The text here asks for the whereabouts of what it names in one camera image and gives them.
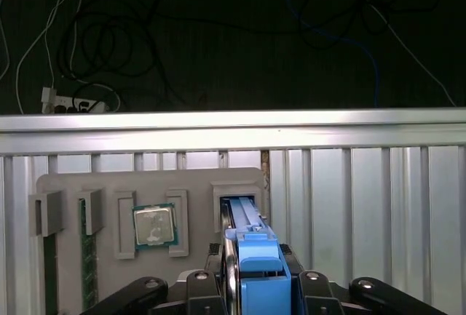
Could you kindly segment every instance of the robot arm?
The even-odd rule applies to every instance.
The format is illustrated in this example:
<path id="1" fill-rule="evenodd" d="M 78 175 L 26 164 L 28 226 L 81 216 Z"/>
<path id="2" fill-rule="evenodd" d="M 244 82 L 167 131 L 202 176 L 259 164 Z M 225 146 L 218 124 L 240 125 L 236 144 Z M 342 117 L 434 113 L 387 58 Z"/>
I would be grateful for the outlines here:
<path id="1" fill-rule="evenodd" d="M 345 289 L 305 271 L 249 198 L 225 199 L 221 222 L 222 242 L 210 245 L 204 269 L 182 273 L 171 287 L 141 278 L 82 315 L 445 315 L 377 279 Z"/>

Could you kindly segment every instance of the black cable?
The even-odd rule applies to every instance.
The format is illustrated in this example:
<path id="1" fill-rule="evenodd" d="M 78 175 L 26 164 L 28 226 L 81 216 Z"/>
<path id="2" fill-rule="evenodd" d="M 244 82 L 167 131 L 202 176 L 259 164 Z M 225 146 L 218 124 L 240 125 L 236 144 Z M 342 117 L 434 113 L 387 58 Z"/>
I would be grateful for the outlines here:
<path id="1" fill-rule="evenodd" d="M 72 106 L 77 110 L 79 111 L 80 110 L 80 107 L 79 106 L 76 106 L 76 99 L 78 98 L 79 94 L 84 91 L 85 89 L 87 88 L 90 88 L 90 87 L 93 87 L 95 85 L 101 85 L 101 86 L 105 86 L 110 92 L 107 94 L 107 95 L 117 95 L 118 98 L 120 99 L 120 102 L 122 105 L 125 105 L 127 106 L 125 100 L 123 99 L 123 97 L 119 94 L 119 92 L 114 89 L 112 86 L 108 85 L 108 84 L 105 84 L 103 82 L 88 82 L 86 84 L 83 84 L 82 86 L 79 86 L 73 93 L 73 95 L 71 96 L 71 104 Z M 98 100 L 96 101 L 95 103 L 93 103 L 88 109 L 87 109 L 87 112 L 91 112 L 91 110 L 93 110 L 97 104 L 99 104 L 101 102 L 101 100 Z"/>
<path id="2" fill-rule="evenodd" d="M 255 29 L 255 28 L 247 28 L 245 26 L 241 25 L 236 25 L 236 24 L 231 24 L 231 23 L 225 23 L 221 22 L 218 20 L 211 20 L 211 19 L 205 19 L 205 18 L 193 18 L 193 17 L 176 17 L 172 15 L 166 15 L 163 13 L 157 12 L 155 14 L 157 17 L 164 18 L 167 20 L 176 20 L 176 21 L 181 21 L 181 22 L 193 22 L 193 23 L 202 23 L 202 24 L 210 24 L 210 25 L 217 25 L 217 26 L 223 26 L 225 28 L 231 28 L 231 29 L 236 29 L 239 31 L 245 31 L 247 33 L 251 34 L 256 34 L 256 35 L 296 35 L 298 31 L 295 30 L 281 30 L 281 31 L 273 31 L 273 30 L 261 30 L 261 29 Z"/>
<path id="3" fill-rule="evenodd" d="M 119 95 L 128 95 L 130 92 L 134 92 L 135 94 L 143 95 L 144 97 L 151 97 L 154 99 L 156 102 L 154 106 L 150 109 L 150 111 L 160 111 L 160 106 L 165 102 L 168 101 L 167 99 L 160 97 L 156 94 L 155 91 L 151 91 L 150 89 L 145 89 L 145 88 L 139 88 L 139 87 L 123 87 L 123 88 L 118 88 L 115 89 L 119 93 Z M 88 109 L 87 112 L 90 113 L 97 104 L 99 104 L 101 101 L 107 100 L 110 96 L 113 95 L 113 92 L 109 92 L 106 95 L 104 95 L 99 101 L 94 102 Z M 132 111 L 132 108 L 130 108 L 130 105 L 125 102 L 125 108 L 128 111 Z"/>
<path id="4" fill-rule="evenodd" d="M 335 46 L 338 43 L 338 41 L 340 41 L 342 38 L 346 36 L 352 24 L 354 23 L 357 15 L 359 15 L 361 22 L 363 24 L 363 27 L 366 29 L 368 33 L 372 35 L 379 35 L 381 33 L 384 33 L 388 29 L 390 25 L 390 15 L 400 14 L 400 13 L 431 12 L 435 8 L 438 7 L 441 0 L 435 0 L 435 3 L 428 7 L 414 7 L 414 8 L 405 8 L 405 9 L 396 8 L 395 5 L 397 1 L 398 0 L 354 0 L 353 3 L 348 8 L 344 9 L 337 15 L 330 17 L 326 21 L 327 23 L 331 23 L 334 20 L 341 17 L 342 15 L 348 14 L 348 12 L 353 11 L 353 14 L 350 16 L 349 21 L 345 25 L 344 30 L 342 31 L 342 34 L 339 35 L 339 38 L 336 41 L 324 47 L 319 47 L 309 42 L 309 40 L 306 38 L 306 36 L 302 32 L 301 17 L 306 8 L 306 3 L 305 3 L 299 12 L 299 29 L 300 29 L 299 33 L 300 33 L 301 39 L 307 46 L 313 49 L 320 49 L 320 50 L 329 49 Z M 367 11 L 369 11 L 371 14 L 373 13 L 374 9 L 372 7 L 376 7 L 383 17 L 382 25 L 377 28 L 373 27 L 373 24 L 369 23 L 368 18 L 366 17 Z"/>
<path id="5" fill-rule="evenodd" d="M 350 31 L 350 28 L 351 28 L 351 25 L 353 24 L 355 18 L 356 18 L 356 14 L 357 12 L 354 11 L 354 9 L 352 7 L 350 7 L 349 9 L 346 9 L 345 11 L 343 12 L 340 12 L 330 18 L 328 18 L 327 20 L 323 21 L 322 23 L 320 24 L 317 24 L 317 25 L 313 25 L 312 27 L 308 28 L 308 30 L 314 30 L 314 29 L 318 29 L 318 28 L 321 28 L 323 27 L 324 25 L 327 25 L 331 22 L 333 22 L 334 20 L 340 18 L 340 17 L 343 17 L 349 13 L 352 13 L 351 15 L 351 18 L 348 22 L 348 24 L 345 26 L 344 30 L 338 35 L 338 38 L 333 40 L 330 44 L 328 44 L 327 46 L 316 46 L 315 44 L 311 43 L 307 37 L 304 35 L 305 32 L 304 32 L 304 28 L 303 28 L 303 20 L 302 20 L 302 15 L 303 15 L 303 12 L 304 10 L 306 9 L 307 5 L 309 3 L 309 0 L 306 0 L 303 5 L 301 6 L 301 8 L 299 9 L 298 11 L 298 32 L 299 32 L 299 35 L 302 39 L 302 41 L 309 47 L 313 48 L 313 49 L 316 49 L 316 50 L 319 50 L 319 51 L 323 51 L 323 50 L 327 50 L 327 49 L 330 49 L 332 47 L 335 47 L 340 41 L 341 39 L 343 39 L 347 34 L 348 34 L 348 31 Z"/>
<path id="6" fill-rule="evenodd" d="M 149 7 L 149 10 L 147 12 L 146 21 L 145 21 L 146 25 L 150 25 L 150 23 L 152 22 L 153 17 L 157 14 L 157 10 L 158 10 L 158 7 L 160 5 L 160 2 L 161 2 L 161 0 L 154 0 L 152 2 L 151 6 Z M 155 56 L 157 57 L 157 59 L 156 59 L 157 70 L 159 71 L 160 78 L 164 82 L 165 96 L 167 97 L 169 92 L 171 92 L 171 94 L 180 103 L 182 103 L 184 105 L 189 105 L 189 103 L 183 97 L 181 97 L 181 95 L 179 93 L 177 93 L 175 91 L 175 89 L 172 87 L 172 85 L 168 82 L 167 74 L 165 72 L 165 67 L 163 65 L 163 62 L 162 62 L 162 59 L 161 59 L 160 55 L 157 52 L 157 48 L 154 46 L 153 50 L 154 50 Z"/>
<path id="7" fill-rule="evenodd" d="M 108 5 L 109 1 L 118 4 L 120 8 L 126 9 L 129 13 L 111 15 L 95 9 L 99 4 Z M 78 31 L 77 41 L 80 43 L 82 55 L 88 64 L 84 70 L 80 71 L 76 67 L 71 69 L 69 64 L 75 23 L 80 24 L 79 28 L 83 28 Z M 134 65 L 136 61 L 133 57 L 133 46 L 136 39 L 142 41 L 150 51 L 151 62 L 139 71 L 129 72 L 125 70 L 125 67 L 129 64 Z M 108 46 L 103 44 L 105 40 L 110 41 L 110 48 L 107 49 L 107 52 L 104 52 L 104 47 Z M 125 43 L 125 49 L 117 50 L 122 41 Z M 124 77 L 137 77 L 145 75 L 156 65 L 157 56 L 154 46 L 155 43 L 147 27 L 143 25 L 141 16 L 127 2 L 123 0 L 90 0 L 82 6 L 65 30 L 58 47 L 57 62 L 60 72 L 69 79 L 85 79 L 101 71 Z M 117 60 L 117 57 L 114 56 L 115 52 L 127 52 L 127 56 L 115 63 L 114 60 Z"/>

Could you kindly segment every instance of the power plug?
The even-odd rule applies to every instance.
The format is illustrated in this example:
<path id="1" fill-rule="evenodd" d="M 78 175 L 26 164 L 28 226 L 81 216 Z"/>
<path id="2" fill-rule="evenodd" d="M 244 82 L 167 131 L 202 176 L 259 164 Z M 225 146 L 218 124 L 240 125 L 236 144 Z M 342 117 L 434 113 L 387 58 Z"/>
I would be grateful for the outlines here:
<path id="1" fill-rule="evenodd" d="M 63 110 L 74 108 L 72 97 L 63 97 L 57 95 L 57 90 L 44 87 L 42 88 L 42 113 L 55 113 L 55 107 L 63 106 Z M 76 107 L 79 108 L 77 112 L 86 113 L 87 110 L 96 103 L 96 100 L 75 98 Z M 90 113 L 106 113 L 108 112 L 108 106 L 104 102 L 98 102 L 98 104 L 92 108 Z"/>

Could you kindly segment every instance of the gray slot holder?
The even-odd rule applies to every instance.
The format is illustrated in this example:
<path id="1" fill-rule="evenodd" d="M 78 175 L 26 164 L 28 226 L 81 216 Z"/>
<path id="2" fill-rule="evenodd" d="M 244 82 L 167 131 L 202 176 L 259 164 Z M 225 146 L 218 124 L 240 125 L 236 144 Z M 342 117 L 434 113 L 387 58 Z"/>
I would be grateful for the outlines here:
<path id="1" fill-rule="evenodd" d="M 216 233 L 221 232 L 220 201 L 228 196 L 253 196 L 260 212 L 266 212 L 262 201 L 262 189 L 254 180 L 228 180 L 211 182 L 213 187 L 213 228 Z"/>
<path id="2" fill-rule="evenodd" d="M 100 190 L 80 191 L 76 198 L 86 201 L 86 235 L 93 235 L 103 228 L 102 193 Z"/>
<path id="3" fill-rule="evenodd" d="M 43 175 L 37 180 L 36 190 L 38 193 L 61 191 L 62 213 L 65 228 L 56 234 L 57 244 L 57 279 L 58 284 L 58 308 L 66 310 L 69 315 L 77 315 L 82 310 L 82 236 L 79 228 L 81 215 L 78 198 L 85 199 L 87 194 L 81 191 L 96 191 L 100 193 L 102 204 L 100 212 L 104 227 L 95 234 L 95 254 L 97 261 L 98 294 L 104 299 L 116 291 L 127 286 L 135 279 L 153 275 L 164 279 L 169 285 L 176 282 L 178 275 L 183 271 L 202 268 L 208 256 L 209 244 L 221 242 L 220 234 L 213 230 L 213 187 L 212 182 L 235 182 L 235 183 L 257 183 L 260 188 L 264 187 L 264 174 L 257 168 L 224 168 L 208 170 L 164 170 L 164 171 L 140 171 L 140 172 L 100 172 L 100 173 L 70 173 Z M 115 258 L 114 238 L 114 216 L 116 212 L 114 194 L 120 193 L 119 197 L 128 200 L 120 200 L 120 209 L 124 212 L 125 207 L 130 207 L 131 197 L 135 206 L 154 206 L 166 204 L 168 200 L 183 197 L 183 195 L 172 198 L 168 192 L 181 190 L 189 197 L 187 210 L 189 221 L 186 224 L 189 229 L 189 255 L 174 258 L 169 253 L 169 246 L 159 248 L 148 248 L 135 251 L 133 259 Z M 121 192 L 132 192 L 133 195 L 121 194 Z M 179 236 L 183 238 L 184 226 L 181 226 L 175 211 L 183 212 L 178 208 L 173 209 L 177 220 Z M 133 217 L 129 220 L 131 229 L 134 229 Z M 129 243 L 135 243 L 134 234 L 131 235 Z M 126 253 L 128 250 L 125 239 L 121 240 L 120 251 Z"/>
<path id="4" fill-rule="evenodd" d="M 31 235 L 47 237 L 63 229 L 61 192 L 29 195 Z"/>
<path id="5" fill-rule="evenodd" d="M 168 247 L 170 257 L 187 257 L 189 255 L 188 192 L 186 190 L 169 190 L 167 202 L 175 205 L 175 224 L 178 232 L 178 244 Z"/>
<path id="6" fill-rule="evenodd" d="M 116 259 L 135 258 L 135 231 L 133 207 L 136 192 L 117 191 L 113 195 L 113 214 L 111 217 L 114 232 L 114 255 Z"/>

